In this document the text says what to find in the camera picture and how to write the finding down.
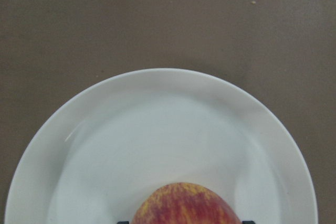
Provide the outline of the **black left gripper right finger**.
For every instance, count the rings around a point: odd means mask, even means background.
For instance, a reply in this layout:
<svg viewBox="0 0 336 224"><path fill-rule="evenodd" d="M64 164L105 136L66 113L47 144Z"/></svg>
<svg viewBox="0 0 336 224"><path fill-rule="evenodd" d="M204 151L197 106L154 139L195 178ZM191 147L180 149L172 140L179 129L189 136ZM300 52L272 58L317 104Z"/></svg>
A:
<svg viewBox="0 0 336 224"><path fill-rule="evenodd" d="M252 220L245 220L245 221L242 221L242 224L255 224L255 222Z"/></svg>

